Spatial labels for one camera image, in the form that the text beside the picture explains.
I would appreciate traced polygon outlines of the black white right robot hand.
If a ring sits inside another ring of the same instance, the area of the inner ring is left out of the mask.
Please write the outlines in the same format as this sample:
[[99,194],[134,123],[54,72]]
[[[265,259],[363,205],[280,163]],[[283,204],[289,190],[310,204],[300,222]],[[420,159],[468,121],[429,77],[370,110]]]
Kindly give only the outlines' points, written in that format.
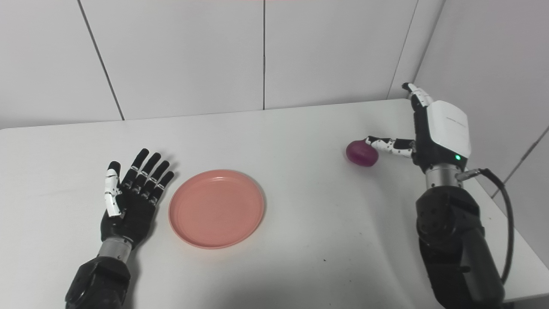
[[463,172],[472,153],[465,112],[444,100],[433,100],[412,83],[405,82],[402,88],[410,94],[414,139],[368,136],[365,143],[379,151],[412,159],[423,173],[441,165]]

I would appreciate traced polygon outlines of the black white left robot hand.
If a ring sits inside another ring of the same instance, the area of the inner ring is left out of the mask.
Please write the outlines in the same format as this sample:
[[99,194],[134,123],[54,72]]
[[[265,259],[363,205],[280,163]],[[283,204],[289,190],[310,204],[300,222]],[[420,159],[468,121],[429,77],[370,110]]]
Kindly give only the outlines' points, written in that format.
[[122,238],[136,248],[149,235],[157,204],[175,176],[158,152],[141,149],[121,177],[121,164],[110,162],[105,175],[106,211],[100,223],[101,241]]

